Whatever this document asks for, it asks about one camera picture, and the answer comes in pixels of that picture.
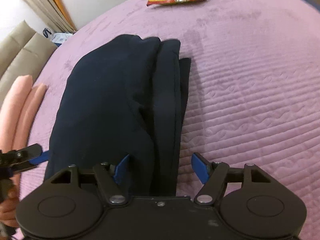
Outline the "person's left hand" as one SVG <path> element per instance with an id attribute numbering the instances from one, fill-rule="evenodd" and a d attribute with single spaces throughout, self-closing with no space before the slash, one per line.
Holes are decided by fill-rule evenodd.
<path id="1" fill-rule="evenodd" d="M 16 207 L 19 204 L 21 175 L 12 178 L 13 186 L 8 191 L 8 197 L 1 203 L 1 222 L 7 226 L 18 228 Z"/>

